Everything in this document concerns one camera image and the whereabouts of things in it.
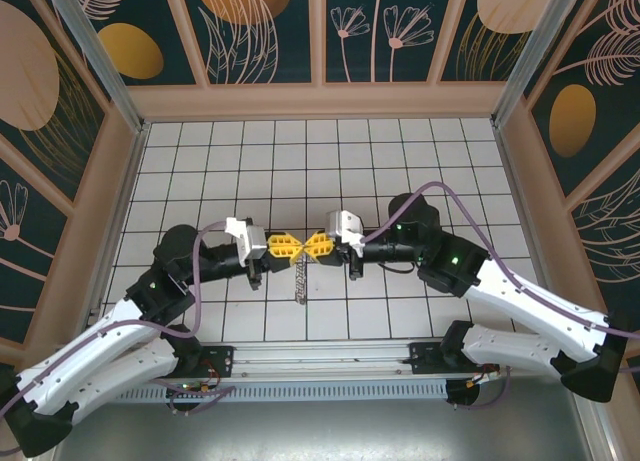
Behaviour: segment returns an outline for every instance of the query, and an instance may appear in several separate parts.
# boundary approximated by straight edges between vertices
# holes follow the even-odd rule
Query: black grid line
[[[213,127],[211,128],[211,136],[213,137]],[[238,179],[236,180],[236,197],[235,197],[235,203],[233,205],[234,216],[236,214],[236,211],[238,210],[238,191],[240,190],[240,166],[242,164],[242,146],[243,146],[242,141],[243,140],[244,140],[244,121],[242,122],[242,134],[240,138],[240,157],[238,159]],[[222,328],[220,330],[220,339],[222,341],[224,341],[224,328],[227,322],[227,306],[228,305],[229,305],[229,281],[227,280],[227,288],[224,295],[224,312],[222,314]]]
[[[427,120],[427,123],[429,124],[429,129],[431,129],[431,121]],[[404,149],[404,133],[402,132],[402,123],[400,122],[400,120],[398,120],[398,124],[400,125],[400,139],[402,140],[402,154],[404,155],[404,165],[406,166],[406,170],[405,172],[407,173],[407,184],[409,185],[409,192],[411,192],[411,179],[409,178],[409,163],[407,161],[407,152]],[[453,223],[453,220],[451,219],[451,213],[449,213],[449,220]],[[427,304],[427,313],[429,315],[429,326],[431,328],[431,335],[433,336],[433,323],[431,322],[431,311],[429,309],[429,297],[427,296],[427,287],[423,286],[424,289],[424,301]],[[389,313],[389,332],[391,333],[391,313]]]
[[[276,165],[276,122],[273,122],[273,143],[271,145],[271,187],[269,189],[269,231],[271,231],[271,219],[273,217],[273,173],[275,171]],[[264,303],[264,328],[262,330],[262,340],[267,340],[267,301],[269,299],[269,276],[265,276],[265,287],[264,287],[264,295],[265,295],[265,303]]]
[[[313,199],[309,200],[307,174],[310,171],[330,171],[330,170],[331,171],[333,171],[333,170],[337,170],[338,171],[338,181],[340,183],[340,197],[339,197],[339,199],[340,199],[340,207],[341,207],[341,209],[345,208],[345,206],[346,206],[345,200],[347,200],[347,199],[367,199],[369,201],[373,201],[373,202],[376,203],[375,211],[373,211],[373,207],[372,207],[371,211],[369,210],[369,208],[367,207],[368,206],[368,204],[367,204],[368,202],[367,203],[366,202],[361,202],[361,204],[363,204],[363,208],[366,209],[367,212],[370,212],[371,215],[374,215],[374,213],[375,213],[375,215],[377,215],[377,220],[378,220],[378,223],[379,223],[380,220],[381,220],[381,211],[384,208],[384,206],[382,206],[381,203],[380,203],[381,196],[379,196],[378,187],[376,185],[377,180],[375,178],[375,171],[376,170],[384,171],[385,169],[396,169],[397,170],[397,169],[403,169],[403,168],[402,167],[391,167],[391,166],[383,167],[383,168],[375,168],[373,166],[373,144],[371,142],[371,135],[372,135],[371,134],[371,130],[373,129],[373,127],[371,126],[371,123],[369,122],[369,120],[364,120],[364,121],[367,122],[367,129],[368,129],[368,133],[367,134],[369,136],[369,140],[368,140],[369,149],[368,149],[368,151],[369,151],[369,154],[371,156],[372,165],[369,166],[369,167],[353,167],[353,168],[349,168],[349,170],[354,170],[354,171],[356,171],[356,170],[358,170],[358,171],[367,171],[368,170],[369,172],[371,172],[372,173],[372,177],[373,177],[373,181],[372,181],[373,182],[373,193],[369,194],[369,195],[360,195],[360,196],[345,196],[344,195],[344,189],[343,189],[343,173],[342,173],[342,170],[343,170],[343,162],[342,161],[343,160],[340,158],[340,146],[349,145],[349,144],[353,144],[353,145],[356,145],[356,146],[363,146],[364,143],[363,142],[354,142],[354,143],[343,143],[343,142],[341,142],[341,140],[340,140],[339,123],[336,120],[332,120],[332,121],[335,122],[336,141],[335,142],[329,142],[329,143],[314,143],[314,144],[326,144],[326,145],[331,146],[331,149],[334,149],[333,146],[337,147],[338,148],[337,166],[333,165],[331,167],[327,166],[327,167],[319,168],[319,169],[310,169],[309,168],[309,166],[308,166],[308,154],[309,154],[309,152],[308,152],[308,139],[307,139],[307,137],[308,137],[308,125],[307,125],[307,122],[304,121],[305,122],[305,124],[304,124],[305,133],[304,133],[304,140],[303,140],[304,142],[301,142],[301,143],[297,143],[297,142],[296,143],[278,143],[277,144],[278,146],[282,145],[283,147],[304,145],[305,146],[305,148],[304,148],[304,155],[305,155],[304,168],[295,166],[295,167],[293,167],[294,169],[283,169],[283,170],[275,169],[275,146],[276,146],[277,123],[274,124],[273,144],[270,146],[270,148],[271,148],[271,156],[272,156],[271,169],[242,169],[241,168],[241,164],[240,163],[242,162],[242,155],[243,155],[243,150],[244,150],[245,146],[259,146],[259,145],[262,145],[262,146],[265,146],[265,147],[269,146],[268,143],[265,144],[265,143],[260,143],[260,142],[257,142],[257,143],[253,143],[253,142],[247,143],[247,142],[245,142],[244,138],[245,138],[245,134],[246,134],[245,133],[246,125],[245,125],[244,122],[242,122],[242,131],[241,131],[241,136],[242,137],[240,139],[240,143],[239,144],[228,144],[228,143],[226,143],[226,144],[220,144],[220,145],[216,144],[215,146],[213,145],[213,141],[212,141],[212,136],[213,136],[213,131],[214,131],[215,124],[211,123],[211,129],[210,129],[210,132],[209,132],[209,146],[208,146],[207,160],[206,160],[206,164],[205,164],[205,166],[206,166],[205,169],[204,170],[195,170],[194,169],[194,170],[191,170],[191,171],[181,171],[181,173],[183,173],[183,172],[184,173],[202,173],[202,175],[205,176],[204,181],[206,181],[206,175],[208,175],[210,173],[216,173],[216,172],[236,173],[237,174],[237,179],[235,180],[235,184],[236,184],[235,185],[235,196],[233,196],[233,194],[230,194],[230,196],[228,198],[222,198],[222,197],[205,198],[205,187],[206,187],[206,184],[203,181],[203,185],[201,187],[201,193],[200,193],[199,198],[197,199],[197,201],[199,201],[199,206],[197,207],[198,208],[198,210],[197,210],[198,223],[200,224],[200,222],[201,222],[200,218],[202,217],[202,212],[203,212],[202,203],[204,201],[222,201],[222,202],[224,202],[224,201],[227,201],[227,202],[233,201],[234,214],[237,215],[238,206],[239,206],[239,202],[240,201],[242,201],[242,202],[245,202],[245,201],[250,201],[250,202],[251,201],[253,201],[253,202],[263,201],[263,202],[266,202],[266,200],[269,200],[269,203],[268,203],[268,206],[269,206],[269,208],[268,208],[269,209],[269,213],[268,213],[269,214],[269,218],[268,218],[269,219],[269,224],[268,224],[268,226],[269,226],[270,229],[272,229],[272,226],[273,226],[273,224],[272,224],[272,216],[273,216],[273,203],[274,203],[274,201],[278,200],[279,202],[283,202],[283,201],[280,201],[280,200],[292,200],[292,201],[294,201],[296,199],[300,199],[300,197],[296,198],[296,197],[274,196],[275,195],[275,192],[274,192],[275,174],[274,173],[278,172],[278,171],[298,171],[298,172],[303,172],[304,173],[304,182],[305,182],[305,188],[304,188],[304,192],[305,192],[305,194],[304,194],[304,200],[305,200],[305,202],[304,202],[304,209],[305,209],[304,229],[305,229],[305,233],[308,233],[308,232],[313,231],[315,229],[324,229],[324,228],[326,228],[325,226],[317,226],[316,227],[316,226],[310,226],[309,225],[310,224],[309,223],[309,208],[312,207],[309,204],[309,202],[315,202],[317,200],[322,200],[322,199],[325,199],[325,200],[326,199],[336,199],[337,196],[319,196],[319,197],[314,197]],[[408,161],[409,160],[407,159],[407,149],[406,149],[407,145],[404,144],[405,141],[404,141],[404,133],[402,132],[403,131],[402,130],[402,123],[400,123],[400,121],[397,120],[397,119],[394,120],[394,121],[396,123],[398,123],[398,128],[399,128],[399,132],[400,132],[399,140],[398,141],[387,140],[386,142],[387,143],[395,143],[395,142],[400,142],[401,143],[399,147],[401,147],[402,150],[403,150],[402,153],[403,153],[403,157],[404,157],[404,169],[405,169],[405,175],[407,177],[407,182],[408,182],[409,186],[411,187],[411,182],[410,182],[411,180],[410,180],[410,177],[409,177],[409,169],[429,169],[429,168],[435,169],[437,167],[437,169],[439,170],[441,179],[442,179],[443,167],[440,165],[440,160],[438,158],[437,158],[437,161],[438,161],[438,165],[437,166],[423,166],[423,163],[420,162],[419,166],[411,166],[411,168],[409,168],[409,166],[408,166],[408,164],[409,164]],[[429,121],[428,125],[425,124],[424,128],[431,130],[432,137],[435,139],[435,136],[433,136],[433,126],[431,124],[431,121],[430,120],[428,120],[428,121]],[[165,193],[164,197],[161,198],[161,199],[155,199],[155,200],[154,199],[148,199],[148,200],[145,199],[145,200],[136,200],[135,201],[136,203],[144,203],[144,202],[162,202],[163,203],[162,206],[158,206],[158,208],[157,208],[158,209],[158,213],[160,212],[160,210],[162,210],[162,219],[161,219],[160,231],[158,232],[156,230],[147,230],[147,231],[130,231],[129,230],[129,226],[128,225],[130,223],[130,219],[131,219],[131,215],[132,215],[132,212],[131,212],[132,200],[130,200],[129,209],[128,209],[128,212],[127,212],[126,220],[125,220],[125,222],[123,224],[122,236],[124,236],[125,234],[129,234],[130,236],[133,236],[131,239],[133,239],[135,241],[135,235],[136,234],[145,234],[145,233],[147,233],[147,236],[149,236],[149,233],[151,233],[151,234],[154,234],[154,235],[158,234],[158,239],[160,239],[160,237],[166,232],[163,228],[168,227],[168,226],[163,226],[163,224],[165,223],[165,219],[167,219],[167,216],[169,214],[169,213],[167,213],[167,209],[170,208],[169,202],[173,202],[173,201],[176,201],[176,202],[188,201],[186,199],[175,199],[175,200],[172,199],[171,201],[169,201],[169,193],[170,193],[171,187],[172,187],[172,185],[174,184],[174,181],[175,181],[175,178],[174,178],[173,175],[176,173],[176,169],[175,168],[176,168],[177,157],[178,157],[178,154],[179,154],[179,149],[181,147],[207,147],[207,146],[202,144],[202,143],[201,144],[191,144],[191,143],[189,143],[189,141],[187,141],[187,143],[189,143],[189,144],[180,144],[180,142],[181,142],[180,138],[181,138],[181,136],[183,134],[183,131],[184,131],[184,123],[181,123],[180,124],[180,130],[178,132],[178,142],[177,142],[177,144],[170,144],[169,146],[147,146],[147,147],[145,147],[145,150],[147,150],[147,149],[148,150],[152,150],[155,147],[159,147],[159,148],[175,148],[175,154],[174,154],[174,158],[173,158],[173,167],[172,167],[171,171],[145,171],[145,173],[144,173],[145,175],[147,175],[147,174],[164,174],[165,177],[167,175],[169,175],[169,185],[167,187],[167,192]],[[170,140],[168,138],[167,139],[163,139],[163,142],[169,143]],[[485,226],[486,228],[483,228],[483,229],[488,229],[490,226],[520,226],[521,223],[514,223],[514,222],[509,222],[509,223],[504,223],[504,224],[493,223],[493,222],[489,223],[488,222],[487,215],[486,215],[486,209],[487,208],[484,205],[484,200],[482,199],[483,193],[480,191],[480,188],[479,188],[479,185],[478,185],[478,178],[476,176],[476,169],[475,168],[479,167],[479,166],[476,166],[475,163],[473,162],[473,159],[471,159],[471,146],[469,145],[469,141],[466,140],[466,138],[465,138],[465,141],[463,141],[463,142],[465,142],[465,144],[466,144],[467,153],[468,153],[469,158],[470,158],[470,165],[465,165],[465,166],[446,166],[446,168],[456,168],[456,167],[458,167],[458,168],[465,168],[465,169],[471,168],[472,169],[471,172],[474,175],[474,181],[475,181],[477,193],[473,193],[473,194],[469,193],[469,194],[461,195],[461,199],[463,200],[463,202],[464,202],[465,198],[466,199],[470,199],[469,198],[470,196],[479,196],[480,197],[480,202],[482,203],[482,205],[481,205],[482,206],[482,212],[484,213],[484,216],[485,216],[485,222],[482,223],[482,226]],[[474,141],[474,142],[475,143],[477,143],[477,142],[486,143],[487,147],[488,147],[489,143],[491,143],[492,141],[486,140],[486,141]],[[415,141],[415,142],[411,142],[411,144],[416,144],[416,143],[423,143],[423,144],[424,143],[429,143],[429,144],[431,144],[431,143],[435,143],[435,141]],[[232,169],[229,169],[229,170],[227,170],[227,169],[224,169],[224,170],[217,170],[217,169],[216,170],[209,170],[209,169],[207,169],[209,164],[210,164],[210,158],[213,155],[215,155],[215,151],[213,151],[213,150],[215,148],[224,147],[224,146],[232,146],[232,147],[235,147],[235,148],[239,147],[240,154],[239,154],[237,168],[233,169],[233,170]],[[481,163],[483,168],[499,168],[499,167],[501,167],[501,168],[504,169],[503,164],[499,164],[498,161],[495,158],[488,158],[488,159],[491,160],[491,161],[482,162]],[[270,174],[270,178],[269,178],[270,179],[269,197],[251,197],[251,198],[243,198],[243,199],[239,200],[238,199],[238,195],[239,195],[239,192],[240,192],[240,189],[239,189],[240,188],[240,184],[239,184],[240,183],[240,173],[241,172],[256,172],[256,171],[269,172],[269,174]],[[139,180],[140,180],[140,177],[138,176],[136,178],[136,181],[135,181],[135,186],[134,186],[132,198],[135,195],[135,192],[136,192],[136,190],[138,188]],[[232,185],[229,186],[229,191],[230,192],[233,191]],[[512,195],[512,193],[510,192],[510,189],[508,189],[508,188],[506,188],[504,190],[500,190],[500,191],[505,191],[505,192],[504,193],[502,193],[502,192],[500,192],[500,193],[490,193],[490,194],[491,195]],[[451,212],[452,211],[452,209],[451,209],[452,200],[449,199],[449,196],[447,196],[445,193],[426,193],[425,194],[425,197],[427,198],[427,200],[429,200],[430,197],[442,197],[442,196],[445,197],[446,209],[449,212],[450,218],[452,218],[453,217],[452,216],[452,212]],[[467,228],[468,227],[467,224],[461,224],[463,222],[464,221],[460,221],[460,222],[456,221],[455,223],[452,224],[452,226]],[[289,228],[282,228],[281,230],[285,230],[285,229],[286,230],[291,230],[291,229],[298,230],[298,229],[301,229],[301,227],[296,225],[296,226],[290,226]],[[491,231],[489,230],[488,233],[489,233],[489,238],[492,240]],[[114,263],[113,268],[112,268],[112,272],[111,272],[111,275],[110,275],[109,294],[111,294],[110,291],[112,289],[112,286],[113,286],[113,283],[114,283],[114,280],[115,280],[115,275],[116,275],[116,269],[117,268],[124,268],[124,267],[127,267],[127,268],[129,268],[129,267],[146,268],[146,267],[148,267],[146,264],[143,265],[143,266],[138,266],[137,263],[136,264],[119,264],[119,258],[121,256],[121,250],[122,250],[122,247],[123,247],[122,244],[123,243],[120,242],[120,245],[118,246],[117,254],[115,256],[116,263]],[[508,259],[530,259],[530,257],[523,257],[523,256],[519,255],[519,256],[505,257],[505,259],[506,260],[508,260]],[[427,312],[428,312],[428,315],[429,315],[430,329],[431,329],[431,333],[433,335],[433,332],[434,332],[434,325],[433,325],[434,320],[432,318],[431,303],[429,302],[429,298],[434,297],[434,296],[429,296],[427,294],[426,286],[424,287],[424,289],[425,289],[425,295],[424,296],[422,296],[422,295],[420,295],[420,296],[406,296],[406,295],[404,295],[404,296],[400,296],[400,295],[390,296],[390,292],[389,292],[389,282],[390,281],[387,279],[386,274],[384,274],[383,275],[384,276],[383,279],[384,279],[384,283],[385,283],[385,291],[384,291],[384,293],[380,292],[380,293],[378,293],[377,296],[370,296],[370,295],[364,295],[364,294],[362,296],[354,296],[354,295],[350,295],[349,294],[348,280],[346,278],[346,271],[345,271],[344,267],[343,267],[342,275],[344,277],[344,282],[345,282],[345,294],[344,294],[344,297],[339,297],[339,298],[335,298],[335,297],[318,298],[318,299],[313,299],[313,301],[314,302],[316,302],[316,301],[344,301],[344,305],[341,304],[341,306],[344,306],[344,307],[340,308],[340,309],[345,309],[344,315],[346,316],[347,337],[349,339],[351,339],[351,326],[350,326],[350,324],[351,324],[351,321],[352,321],[352,320],[350,320],[350,316],[349,316],[349,300],[350,299],[352,299],[352,300],[362,300],[362,299],[372,299],[372,300],[373,299],[378,299],[378,300],[380,300],[380,299],[385,299],[386,306],[387,306],[387,321],[388,321],[388,329],[389,329],[389,336],[388,337],[391,338],[391,339],[401,339],[401,338],[400,337],[394,338],[394,336],[393,336],[393,330],[392,330],[392,326],[391,326],[391,315],[390,315],[391,309],[390,309],[389,300],[393,300],[393,299],[412,299],[412,298],[415,298],[415,299],[426,299]],[[222,339],[224,339],[224,336],[225,336],[224,332],[225,332],[226,314],[227,314],[227,306],[228,306],[228,303],[229,303],[229,295],[230,295],[230,286],[229,286],[228,282],[226,283],[224,289],[225,289],[225,294],[224,294],[224,298],[223,299],[215,300],[215,301],[204,301],[204,303],[219,303],[219,302],[224,302],[225,303],[224,312],[223,312],[223,320],[222,320],[222,334],[221,334]],[[269,294],[268,294],[269,278],[268,277],[267,277],[267,280],[266,280],[266,283],[265,283],[265,287],[262,288],[262,289],[265,289],[266,301],[265,300],[246,300],[246,301],[245,300],[238,300],[238,301],[233,301],[233,302],[234,303],[235,302],[239,302],[239,303],[265,302],[264,320],[263,320],[263,336],[262,336],[261,339],[266,340],[266,333],[267,333],[267,326],[268,326],[267,322],[268,322],[268,316],[269,316],[269,311],[267,309],[268,308],[267,302],[290,302],[291,303],[293,301],[292,300],[287,300],[287,299],[269,300]],[[107,296],[104,297],[104,303],[103,303],[105,308],[107,307],[107,305],[112,305],[113,304],[113,303],[106,303],[106,301],[108,301],[108,300],[109,300],[109,297],[107,295]],[[470,306],[469,306],[468,302],[467,302],[467,310],[468,310],[468,314],[469,314],[469,319],[471,319],[471,310],[470,310]],[[303,338],[305,340],[309,339],[309,325],[310,325],[310,322],[313,322],[313,319],[309,318],[309,304],[307,303],[307,305],[305,306],[305,321],[304,321],[304,323],[305,323],[305,326],[304,326],[305,336]]]

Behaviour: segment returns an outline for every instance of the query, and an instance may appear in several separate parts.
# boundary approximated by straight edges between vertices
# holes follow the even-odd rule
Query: purple cable
[[[560,315],[564,316],[565,318],[568,318],[568,319],[570,319],[572,321],[575,321],[576,323],[581,324],[582,326],[585,326],[585,327],[590,328],[590,329],[595,329],[597,331],[601,331],[601,332],[604,332],[604,333],[607,333],[607,334],[613,334],[615,336],[620,336],[620,337],[623,337],[623,338],[640,339],[640,333],[631,333],[631,332],[627,332],[627,331],[622,331],[620,329],[609,328],[607,326],[600,326],[600,325],[597,325],[597,324],[592,324],[590,321],[582,319],[580,316],[578,316],[578,315],[576,315],[574,313],[571,313],[569,311],[565,311],[564,309],[562,309],[562,308],[556,306],[555,304],[547,301],[546,299],[544,299],[539,294],[537,294],[537,293],[535,293],[533,291],[530,291],[525,286],[523,286],[522,283],[520,283],[520,281],[518,281],[515,278],[515,276],[509,270],[509,268],[507,268],[507,265],[504,264],[504,261],[502,260],[502,258],[500,258],[500,256],[496,252],[495,248],[491,245],[491,242],[487,239],[485,234],[482,232],[482,230],[480,229],[480,226],[478,226],[478,224],[473,220],[473,218],[471,217],[471,214],[469,214],[469,211],[467,211],[467,209],[464,207],[464,205],[462,204],[462,201],[460,200],[458,195],[456,193],[454,193],[453,190],[449,186],[447,186],[444,183],[441,183],[440,181],[431,181],[429,183],[426,183],[426,184],[420,186],[418,188],[418,190],[415,193],[413,193],[404,202],[404,204],[402,206],[400,206],[400,208],[393,214],[393,216],[391,216],[389,218],[389,221],[384,223],[382,226],[380,226],[378,229],[376,229],[373,233],[371,233],[370,235],[368,235],[368,236],[366,236],[364,238],[364,241],[363,241],[364,244],[367,244],[369,241],[377,238],[382,233],[384,233],[389,228],[391,228],[393,223],[395,223],[398,220],[398,218],[402,215],[402,213],[404,213],[411,206],[411,204],[413,204],[413,202],[422,195],[422,193],[424,191],[426,191],[429,188],[434,188],[434,187],[442,188],[445,191],[445,193],[447,193],[449,196],[451,196],[451,198],[455,201],[455,203],[460,208],[460,211],[462,211],[462,214],[464,215],[464,217],[467,218],[467,221],[469,221],[469,224],[471,225],[473,230],[478,234],[478,236],[480,237],[482,242],[486,245],[487,250],[491,254],[491,257],[494,259],[494,261],[496,262],[496,264],[498,265],[498,267],[500,268],[502,273],[505,275],[505,277],[509,281],[511,281],[511,283],[517,289],[519,289],[520,291],[525,293],[527,296],[529,296],[533,300],[539,302],[540,304],[542,304],[546,308],[550,309],[551,311],[553,311],[555,313],[558,313],[558,314],[560,314]]]
[[[103,329],[98,330],[88,338],[82,340],[72,349],[61,355],[58,359],[56,359],[53,363],[51,363],[47,368],[45,368],[42,373],[35,376],[31,383],[27,384],[20,392],[18,392],[13,398],[9,400],[7,404],[5,404],[2,408],[0,408],[0,419],[4,419],[7,412],[16,404],[20,399],[22,399],[28,392],[30,392],[33,388],[35,388],[39,383],[41,383],[51,372],[64,363],[71,356],[76,354],[86,345],[91,343],[94,339],[100,337],[109,331],[120,328],[123,326],[147,326],[149,328],[157,329],[158,331],[169,334],[171,336],[175,336],[176,338],[190,338],[195,336],[198,329],[200,329],[200,321],[202,318],[202,290],[200,286],[200,243],[204,238],[205,234],[209,231],[213,231],[214,229],[221,228],[225,225],[226,221],[218,221],[217,223],[210,224],[205,227],[202,231],[198,233],[196,239],[193,243],[193,286],[194,286],[194,298],[195,298],[195,306],[196,306],[196,316],[193,324],[193,329],[189,332],[183,333],[181,331],[174,331],[173,329],[169,329],[165,326],[161,326],[159,324],[152,323],[150,321],[140,321],[136,319],[128,320],[128,321],[118,321],[113,324],[106,326]],[[20,448],[13,448],[9,451],[0,451],[0,457],[10,456],[20,451]]]
[[[500,393],[498,393],[498,396],[484,404],[479,404],[477,406],[464,406],[464,409],[468,409],[469,411],[477,411],[480,409],[492,408],[495,405],[499,404],[503,399],[505,399],[507,397],[507,393],[509,392],[509,387],[511,386],[511,366],[506,366],[506,369],[507,379],[502,385],[502,389],[500,390]]]

